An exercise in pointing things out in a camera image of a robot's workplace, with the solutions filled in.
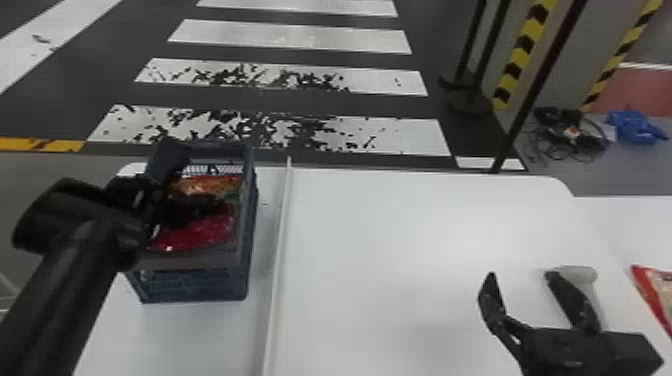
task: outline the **blue plastic bag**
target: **blue plastic bag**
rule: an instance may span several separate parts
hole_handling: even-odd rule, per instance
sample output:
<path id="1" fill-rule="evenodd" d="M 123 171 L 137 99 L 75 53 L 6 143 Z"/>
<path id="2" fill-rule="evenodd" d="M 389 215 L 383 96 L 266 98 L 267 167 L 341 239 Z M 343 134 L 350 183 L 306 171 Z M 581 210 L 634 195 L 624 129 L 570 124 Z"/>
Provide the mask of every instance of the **blue plastic bag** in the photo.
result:
<path id="1" fill-rule="evenodd" d="M 637 145 L 653 145 L 658 140 L 669 140 L 667 133 L 651 124 L 641 112 L 635 110 L 612 111 L 607 123 L 616 127 L 619 140 Z"/>

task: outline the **yellow stripe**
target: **yellow stripe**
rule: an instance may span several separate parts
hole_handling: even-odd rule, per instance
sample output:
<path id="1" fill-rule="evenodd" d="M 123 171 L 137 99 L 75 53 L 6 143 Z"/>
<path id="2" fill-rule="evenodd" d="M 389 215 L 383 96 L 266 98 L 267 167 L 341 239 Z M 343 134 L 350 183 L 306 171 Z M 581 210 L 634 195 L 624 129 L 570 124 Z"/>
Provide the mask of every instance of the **yellow stripe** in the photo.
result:
<path id="1" fill-rule="evenodd" d="M 642 9 L 642 11 L 640 12 L 639 17 L 637 17 L 637 20 L 639 21 L 639 19 L 645 14 L 657 11 L 663 5 L 663 2 L 664 0 L 650 0 L 644 6 L 644 9 Z M 625 37 L 621 41 L 621 44 L 619 44 L 618 48 L 616 49 L 616 52 L 618 52 L 624 45 L 634 43 L 637 40 L 639 40 L 639 38 L 642 36 L 642 33 L 644 33 L 644 30 L 646 30 L 647 26 L 648 24 L 640 25 L 638 27 L 632 27 L 630 30 L 628 30 L 627 34 L 625 34 Z M 614 69 L 618 69 L 618 66 L 621 65 L 621 63 L 625 60 L 626 56 L 628 55 L 627 52 L 621 55 L 616 55 L 616 52 L 614 52 L 614 56 L 612 56 L 611 59 L 609 59 L 607 66 L 604 69 L 602 69 L 602 73 L 600 73 L 600 78 L 604 73 L 612 71 Z M 611 78 L 604 81 L 597 81 L 595 84 L 593 84 L 593 87 L 590 89 L 590 92 L 586 96 L 586 99 L 595 94 L 602 94 L 602 92 L 607 88 L 607 84 L 609 83 L 610 80 Z M 593 103 L 583 105 L 581 107 L 581 111 L 589 112 L 593 108 L 593 104 L 595 102 L 596 101 L 594 101 Z"/>
<path id="2" fill-rule="evenodd" d="M 558 0 L 537 0 L 535 5 L 541 4 L 548 10 L 548 13 L 551 13 L 555 9 L 555 5 L 558 3 Z"/>
<path id="3" fill-rule="evenodd" d="M 544 25 L 540 24 L 539 21 L 535 19 L 527 20 L 523 24 L 523 30 L 520 32 L 521 35 L 527 35 L 536 43 L 541 39 L 541 35 L 544 33 Z"/>
<path id="4" fill-rule="evenodd" d="M 45 151 L 62 153 L 77 152 L 83 146 L 84 141 L 0 137 L 0 150 L 5 151 Z"/>
<path id="5" fill-rule="evenodd" d="M 557 0 L 535 0 L 532 5 L 530 5 L 530 9 L 541 5 L 543 6 L 547 11 L 548 11 L 548 18 L 551 16 L 551 12 L 553 12 L 553 9 L 555 9 L 555 6 L 557 4 Z M 534 41 L 535 46 L 539 40 L 541 40 L 541 37 L 544 35 L 544 26 L 545 24 L 540 23 L 536 19 L 528 19 L 525 21 L 523 24 L 523 27 L 520 30 L 520 34 L 518 38 L 522 36 L 528 36 L 532 41 Z M 534 52 L 534 47 L 532 48 L 532 51 L 528 54 L 527 51 L 525 51 L 522 48 L 514 48 L 513 52 L 511 52 L 511 58 L 509 59 L 509 64 L 515 64 L 517 65 L 520 70 L 521 70 L 521 77 L 523 73 L 525 73 L 525 68 L 530 64 L 530 60 L 532 59 L 531 53 Z M 518 80 L 515 77 L 509 75 L 509 74 L 503 74 L 502 78 L 499 81 L 499 86 L 498 88 L 504 89 L 511 93 L 511 97 L 516 92 L 516 89 L 518 88 Z M 504 102 L 503 100 L 499 98 L 494 98 L 492 100 L 493 107 L 496 110 L 505 110 L 509 107 L 509 104 Z"/>
<path id="6" fill-rule="evenodd" d="M 516 87 L 518 87 L 518 80 L 516 80 L 514 77 L 511 77 L 511 75 L 505 74 L 501 81 L 499 81 L 498 87 L 506 89 L 506 91 L 509 93 L 513 93 L 516 91 Z"/>
<path id="7" fill-rule="evenodd" d="M 511 55 L 509 64 L 511 63 L 516 64 L 520 70 L 525 70 L 527 65 L 530 63 L 530 55 L 522 48 L 516 48 L 513 50 L 513 54 Z"/>
<path id="8" fill-rule="evenodd" d="M 593 88 L 590 89 L 590 94 L 588 94 L 588 96 L 590 97 L 591 95 L 602 93 L 602 91 L 607 88 L 608 83 L 609 80 L 596 83 L 595 85 L 593 85 Z"/>
<path id="9" fill-rule="evenodd" d="M 658 10 L 658 8 L 663 6 L 664 0 L 651 0 L 646 4 L 644 9 L 642 9 L 642 13 L 640 14 L 640 17 L 651 12 L 655 12 Z"/>
<path id="10" fill-rule="evenodd" d="M 621 45 L 632 43 L 639 39 L 639 37 L 642 36 L 642 33 L 644 33 L 644 30 L 646 29 L 647 25 L 642 25 L 640 27 L 636 27 L 628 32 L 628 34 L 625 35 L 625 38 L 623 38 L 623 42 L 621 42 Z"/>
<path id="11" fill-rule="evenodd" d="M 492 106 L 495 108 L 495 110 L 506 110 L 507 108 L 509 108 L 509 104 L 504 103 L 504 101 L 502 101 L 499 98 L 495 98 L 492 100 Z"/>
<path id="12" fill-rule="evenodd" d="M 607 66 L 602 71 L 602 74 L 604 74 L 604 72 L 609 72 L 609 71 L 612 71 L 614 69 L 617 69 L 618 66 L 621 65 L 623 60 L 625 60 L 625 55 L 619 55 L 619 56 L 612 57 L 611 60 L 609 60 L 609 63 L 607 63 Z"/>

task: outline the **red bag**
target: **red bag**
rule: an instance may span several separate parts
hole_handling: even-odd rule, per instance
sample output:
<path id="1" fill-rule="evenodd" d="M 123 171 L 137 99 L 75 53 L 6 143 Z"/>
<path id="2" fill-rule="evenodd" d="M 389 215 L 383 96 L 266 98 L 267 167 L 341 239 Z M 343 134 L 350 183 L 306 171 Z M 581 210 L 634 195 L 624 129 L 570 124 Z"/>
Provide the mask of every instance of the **red bag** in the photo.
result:
<path id="1" fill-rule="evenodd" d="M 672 337 L 672 272 L 639 265 L 633 265 L 631 269 L 640 294 Z"/>

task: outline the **black pole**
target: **black pole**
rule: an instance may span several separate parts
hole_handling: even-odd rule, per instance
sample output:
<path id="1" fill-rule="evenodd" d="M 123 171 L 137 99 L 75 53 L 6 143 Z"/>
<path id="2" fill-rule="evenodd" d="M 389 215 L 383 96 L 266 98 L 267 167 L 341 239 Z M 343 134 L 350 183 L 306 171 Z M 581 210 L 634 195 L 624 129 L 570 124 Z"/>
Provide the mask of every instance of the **black pole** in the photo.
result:
<path id="1" fill-rule="evenodd" d="M 487 0 L 478 0 L 478 3 L 476 3 L 476 12 L 471 19 L 471 26 L 469 26 L 469 33 L 467 34 L 467 42 L 464 44 L 460 63 L 457 66 L 457 72 L 455 72 L 455 82 L 461 82 L 464 79 L 464 73 L 467 71 L 467 64 L 469 64 L 469 58 L 474 50 L 474 42 L 476 41 L 478 28 L 481 26 L 481 20 L 483 19 L 486 4 Z"/>
<path id="2" fill-rule="evenodd" d="M 558 35 L 555 37 L 541 68 L 539 68 L 537 76 L 534 78 L 532 87 L 527 92 L 527 96 L 525 97 L 520 110 L 518 110 L 518 114 L 511 125 L 509 133 L 506 135 L 504 144 L 502 145 L 495 162 L 492 164 L 489 173 L 498 174 L 502 170 L 502 165 L 506 160 L 506 156 L 513 147 L 516 138 L 518 138 L 518 134 L 520 134 L 520 131 L 523 129 L 523 125 L 530 115 L 532 107 L 536 103 L 541 90 L 544 88 L 546 80 L 548 80 L 548 76 L 551 74 L 560 53 L 562 53 L 565 44 L 567 44 L 567 40 L 574 30 L 574 26 L 576 26 L 576 23 L 579 21 L 579 17 L 581 17 L 581 13 L 586 7 L 587 2 L 588 0 L 574 0 L 572 3 L 567 16 L 565 16 L 565 20 L 562 22 L 560 31 L 558 31 Z"/>
<path id="3" fill-rule="evenodd" d="M 511 0 L 500 0 L 499 2 L 495 20 L 493 21 L 492 28 L 488 34 L 488 39 L 485 42 L 483 54 L 481 55 L 481 61 L 478 63 L 476 76 L 474 77 L 471 91 L 469 91 L 469 96 L 467 97 L 467 103 L 474 103 L 476 101 L 476 96 L 481 91 L 481 84 L 483 83 L 483 78 L 485 77 L 485 71 L 488 69 L 488 64 L 490 64 L 492 51 L 495 49 L 497 39 L 499 38 L 499 34 L 502 31 L 502 26 L 504 26 L 504 20 L 506 19 L 506 14 L 508 13 L 510 6 Z"/>

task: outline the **blue plastic crate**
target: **blue plastic crate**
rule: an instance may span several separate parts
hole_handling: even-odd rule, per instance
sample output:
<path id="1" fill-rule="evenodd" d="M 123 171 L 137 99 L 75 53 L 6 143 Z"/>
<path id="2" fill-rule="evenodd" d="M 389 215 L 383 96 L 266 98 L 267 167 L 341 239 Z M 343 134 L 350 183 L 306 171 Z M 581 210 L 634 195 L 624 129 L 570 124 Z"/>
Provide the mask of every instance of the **blue plastic crate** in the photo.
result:
<path id="1" fill-rule="evenodd" d="M 236 240 L 215 247 L 216 249 L 194 251 L 187 255 L 144 254 L 139 263 L 140 267 L 126 273 L 126 277 L 143 303 L 243 300 L 247 297 L 259 201 L 252 149 L 241 144 L 219 142 L 199 142 L 192 144 L 192 147 L 194 150 L 192 166 L 187 167 L 185 173 L 199 173 L 194 171 L 194 165 L 213 165 L 227 175 L 244 176 L 239 194 L 237 211 L 239 214 L 236 217 Z M 217 258 L 219 254 L 229 257 L 220 260 Z M 202 267 L 201 262 L 198 268 L 183 268 L 184 265 L 193 264 L 205 256 L 209 257 L 207 267 Z M 152 265 L 179 265 L 180 268 L 156 268 Z"/>

